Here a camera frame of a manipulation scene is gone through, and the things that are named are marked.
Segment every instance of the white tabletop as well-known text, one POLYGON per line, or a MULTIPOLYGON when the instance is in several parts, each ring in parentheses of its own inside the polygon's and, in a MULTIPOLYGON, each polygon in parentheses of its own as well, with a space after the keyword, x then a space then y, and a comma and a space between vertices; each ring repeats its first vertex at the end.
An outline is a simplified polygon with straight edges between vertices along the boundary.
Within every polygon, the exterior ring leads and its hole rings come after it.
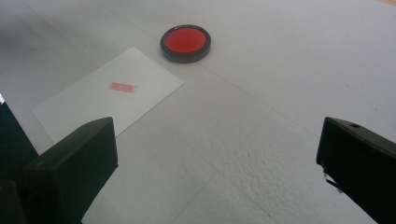
POLYGON ((325 117, 396 141, 396 6, 375 0, 0 0, 0 92, 39 153, 32 110, 135 47, 185 82, 118 141, 84 223, 374 223, 326 184, 325 117), (196 24, 198 63, 160 39, 196 24))

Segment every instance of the red stamp mark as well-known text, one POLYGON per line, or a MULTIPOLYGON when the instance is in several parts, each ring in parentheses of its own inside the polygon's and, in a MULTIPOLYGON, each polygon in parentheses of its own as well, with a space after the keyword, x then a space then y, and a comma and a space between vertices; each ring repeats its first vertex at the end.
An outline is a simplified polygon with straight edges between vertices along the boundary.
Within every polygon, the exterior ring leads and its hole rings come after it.
POLYGON ((112 82, 109 88, 113 91, 126 91, 126 92, 134 92, 137 89, 136 86, 130 84, 118 83, 118 82, 112 82))

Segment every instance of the red ink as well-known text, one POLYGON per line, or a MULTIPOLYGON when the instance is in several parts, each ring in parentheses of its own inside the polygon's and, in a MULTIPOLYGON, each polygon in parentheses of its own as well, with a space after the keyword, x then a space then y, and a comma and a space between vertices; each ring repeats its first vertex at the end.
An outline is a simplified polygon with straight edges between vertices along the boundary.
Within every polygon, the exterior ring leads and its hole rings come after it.
POLYGON ((166 47, 178 53, 194 52, 203 47, 205 42, 205 34, 192 28, 175 30, 165 40, 166 47))
POLYGON ((125 92, 134 92, 137 89, 136 86, 130 84, 118 83, 118 82, 111 83, 109 88, 113 91, 125 91, 125 92))

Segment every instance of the white paper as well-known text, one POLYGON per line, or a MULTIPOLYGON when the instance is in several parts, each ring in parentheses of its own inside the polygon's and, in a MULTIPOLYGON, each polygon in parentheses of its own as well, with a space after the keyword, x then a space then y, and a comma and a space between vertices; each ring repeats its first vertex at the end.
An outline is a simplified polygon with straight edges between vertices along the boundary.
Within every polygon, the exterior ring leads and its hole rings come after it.
POLYGON ((0 105, 2 105, 4 102, 5 102, 5 100, 4 100, 3 96, 0 93, 0 105))
POLYGON ((138 49, 119 57, 33 110, 53 143, 86 122, 112 117, 118 136, 152 107, 183 85, 138 49), (133 85, 134 92, 114 91, 111 83, 133 85))

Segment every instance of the black object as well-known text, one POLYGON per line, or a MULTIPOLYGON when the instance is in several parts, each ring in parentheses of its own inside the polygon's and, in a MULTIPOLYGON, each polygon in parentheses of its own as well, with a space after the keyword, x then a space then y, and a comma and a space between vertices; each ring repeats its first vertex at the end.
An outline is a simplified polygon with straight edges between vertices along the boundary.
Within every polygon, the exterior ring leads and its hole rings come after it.
POLYGON ((163 55, 175 63, 194 63, 210 51, 210 34, 196 25, 179 25, 168 30, 161 39, 163 55))
POLYGON ((78 223, 118 167, 113 119, 89 122, 34 159, 25 168, 46 223, 78 223))
POLYGON ((396 144, 358 124, 326 118, 317 164, 373 220, 396 223, 396 144))
POLYGON ((22 187, 22 169, 38 156, 6 103, 0 105, 0 179, 22 187))
POLYGON ((1 224, 81 223, 117 167, 112 118, 86 123, 38 157, 0 105, 1 224))
POLYGON ((0 179, 0 223, 26 224, 17 184, 0 179))

